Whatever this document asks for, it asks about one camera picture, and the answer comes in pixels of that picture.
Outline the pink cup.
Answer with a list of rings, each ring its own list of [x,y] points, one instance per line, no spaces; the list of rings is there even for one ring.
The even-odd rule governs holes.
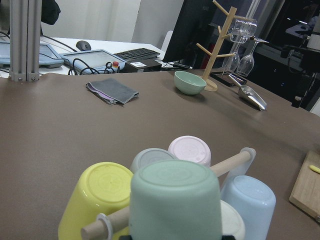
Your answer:
[[[168,151],[180,160],[194,162],[206,167],[211,166],[211,150],[202,139],[184,135],[174,139]]]

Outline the green cup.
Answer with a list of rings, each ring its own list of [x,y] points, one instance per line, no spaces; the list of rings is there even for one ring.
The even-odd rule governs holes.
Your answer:
[[[131,180],[129,234],[134,240],[220,240],[220,185],[208,167],[164,160]]]

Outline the grey cup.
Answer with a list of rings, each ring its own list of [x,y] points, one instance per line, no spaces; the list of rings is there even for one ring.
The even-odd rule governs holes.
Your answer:
[[[162,148],[147,148],[140,151],[133,159],[130,171],[135,174],[139,169],[150,165],[155,162],[164,160],[177,160],[178,158],[174,156],[169,151]]]

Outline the yellow cup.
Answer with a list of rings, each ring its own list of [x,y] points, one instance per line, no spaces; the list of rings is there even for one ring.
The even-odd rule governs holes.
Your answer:
[[[58,226],[59,240],[80,240],[81,228],[98,214],[110,215],[130,203],[133,173],[115,162],[99,162],[80,176]]]

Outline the white cup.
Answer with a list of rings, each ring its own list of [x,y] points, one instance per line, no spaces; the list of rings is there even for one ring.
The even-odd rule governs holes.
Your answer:
[[[244,240],[245,223],[240,214],[227,202],[221,200],[222,235],[233,236],[236,240]]]

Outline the blue cup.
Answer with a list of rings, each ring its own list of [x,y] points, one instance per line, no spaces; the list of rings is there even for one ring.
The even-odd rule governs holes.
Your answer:
[[[267,238],[276,205],[270,187],[248,175],[233,176],[224,183],[221,199],[242,217],[246,240]]]

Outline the green bowl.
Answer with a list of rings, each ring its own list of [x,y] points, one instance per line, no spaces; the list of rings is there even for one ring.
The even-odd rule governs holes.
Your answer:
[[[173,81],[175,87],[186,95],[197,95],[207,86],[201,77],[186,71],[176,71]]]

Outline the grey folded cloth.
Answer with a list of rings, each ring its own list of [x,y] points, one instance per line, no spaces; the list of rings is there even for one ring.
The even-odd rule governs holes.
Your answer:
[[[138,91],[120,83],[114,78],[87,82],[85,86],[107,104],[124,105],[139,96]]]

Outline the wooden mug tree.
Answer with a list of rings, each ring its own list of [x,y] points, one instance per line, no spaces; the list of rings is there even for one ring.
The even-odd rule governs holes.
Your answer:
[[[206,81],[206,84],[207,84],[204,89],[209,92],[215,92],[218,90],[217,84],[209,79],[209,75],[211,73],[211,70],[213,68],[213,65],[214,65],[216,59],[217,58],[225,58],[225,57],[229,57],[229,56],[233,55],[232,53],[219,54],[219,52],[220,52],[220,49],[222,47],[224,40],[230,39],[230,35],[228,34],[228,29],[232,23],[233,18],[235,16],[238,16],[238,15],[236,15],[237,9],[233,6],[227,11],[216,0],[213,1],[213,4],[215,4],[215,6],[217,6],[217,8],[226,16],[226,19],[224,21],[223,26],[218,27],[219,35],[218,35],[217,41],[214,45],[212,52],[209,52],[206,48],[204,48],[199,43],[196,44],[197,47],[199,47],[202,51],[204,51],[207,55],[209,55],[208,63],[206,65],[204,73],[201,77],[204,81]]]

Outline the black computer keyboard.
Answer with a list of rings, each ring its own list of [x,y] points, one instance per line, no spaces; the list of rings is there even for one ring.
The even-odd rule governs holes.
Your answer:
[[[137,49],[131,49],[123,52],[118,52],[118,53],[115,53],[114,55],[126,62],[130,62],[134,60],[153,59],[158,57],[160,53],[147,48],[137,48]]]

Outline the blue teach pendant tablet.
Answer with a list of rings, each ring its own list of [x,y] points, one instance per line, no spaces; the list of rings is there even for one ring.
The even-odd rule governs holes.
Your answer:
[[[60,56],[76,75],[119,73],[126,63],[103,49],[61,53]]]

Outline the metal scoop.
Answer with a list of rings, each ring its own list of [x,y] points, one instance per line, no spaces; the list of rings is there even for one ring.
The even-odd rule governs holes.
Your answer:
[[[238,95],[247,101],[248,103],[254,105],[262,111],[267,109],[267,103],[260,97],[260,95],[254,91],[251,87],[247,85],[241,85],[233,76],[227,76],[232,82],[239,88]]]

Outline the upper hanging wine glass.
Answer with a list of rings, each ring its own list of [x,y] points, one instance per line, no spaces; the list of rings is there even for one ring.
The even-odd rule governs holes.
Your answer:
[[[222,64],[224,73],[233,73],[236,70],[240,62],[239,47],[240,43],[234,43],[230,51],[233,55],[224,59]]]

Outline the hanging wine glass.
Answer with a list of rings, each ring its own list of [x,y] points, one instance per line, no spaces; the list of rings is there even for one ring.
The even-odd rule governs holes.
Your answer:
[[[233,73],[236,70],[240,62],[239,47],[240,43],[234,43],[230,51],[233,55],[224,59],[222,64],[224,73]]]
[[[254,60],[253,53],[256,47],[256,43],[253,40],[252,42],[253,42],[253,46],[250,48],[249,54],[243,56],[238,64],[236,74],[239,76],[247,77],[254,67],[255,60]]]

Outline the lower hanging wine glass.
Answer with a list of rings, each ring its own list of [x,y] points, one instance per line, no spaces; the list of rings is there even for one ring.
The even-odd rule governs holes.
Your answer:
[[[254,67],[255,60],[254,60],[253,53],[256,47],[256,43],[253,40],[252,42],[253,42],[253,46],[250,48],[249,54],[243,56],[238,64],[236,74],[239,76],[247,77]]]

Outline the black computer monitor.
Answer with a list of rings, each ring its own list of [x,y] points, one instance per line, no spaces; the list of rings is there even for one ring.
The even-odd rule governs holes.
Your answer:
[[[162,61],[199,69],[205,53],[197,43],[205,48],[208,46],[214,31],[212,20],[216,10],[211,0],[185,0]]]

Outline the black computer mouse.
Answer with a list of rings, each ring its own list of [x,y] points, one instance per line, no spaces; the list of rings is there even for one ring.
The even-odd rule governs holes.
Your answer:
[[[80,51],[90,51],[92,48],[91,48],[91,45],[85,41],[85,40],[80,40],[76,43],[75,45]]]

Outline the clear glass mug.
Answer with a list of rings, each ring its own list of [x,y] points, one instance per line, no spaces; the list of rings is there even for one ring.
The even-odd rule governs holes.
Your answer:
[[[254,18],[235,16],[228,29],[230,41],[233,43],[244,44],[254,35],[258,22]]]

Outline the yellow plastic knife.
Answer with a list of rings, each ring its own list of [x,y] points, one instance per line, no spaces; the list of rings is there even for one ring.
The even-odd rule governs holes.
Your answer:
[[[317,174],[320,174],[320,168],[315,165],[309,165],[309,169]]]

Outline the wooden cutting board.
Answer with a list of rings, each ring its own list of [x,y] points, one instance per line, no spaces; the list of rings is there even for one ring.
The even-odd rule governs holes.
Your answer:
[[[310,168],[320,167],[320,155],[309,151],[303,161],[289,201],[320,223],[320,174]]]

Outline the aluminium frame post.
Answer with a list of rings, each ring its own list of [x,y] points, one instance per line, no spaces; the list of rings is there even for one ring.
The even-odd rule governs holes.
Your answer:
[[[11,0],[10,9],[10,70],[15,82],[34,82],[40,77],[40,0]]]

